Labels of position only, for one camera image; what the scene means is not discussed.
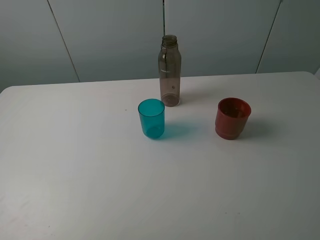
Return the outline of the teal transparent plastic cup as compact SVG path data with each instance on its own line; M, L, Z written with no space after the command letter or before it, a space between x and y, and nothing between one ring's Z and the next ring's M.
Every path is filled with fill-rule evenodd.
M151 139L161 137L165 131L165 105L161 100L150 98L138 105L143 134Z

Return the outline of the smoky transparent plastic bottle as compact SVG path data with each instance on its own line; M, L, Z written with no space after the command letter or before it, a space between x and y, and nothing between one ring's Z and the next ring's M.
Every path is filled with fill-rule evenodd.
M158 55L160 98L166 107L177 106L180 102L182 56L175 35L162 37Z

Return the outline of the red plastic cup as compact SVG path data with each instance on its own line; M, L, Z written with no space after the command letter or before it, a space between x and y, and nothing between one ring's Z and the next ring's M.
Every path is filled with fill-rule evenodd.
M228 97L218 103L215 132L223 139L237 139L251 115L250 105L242 99Z

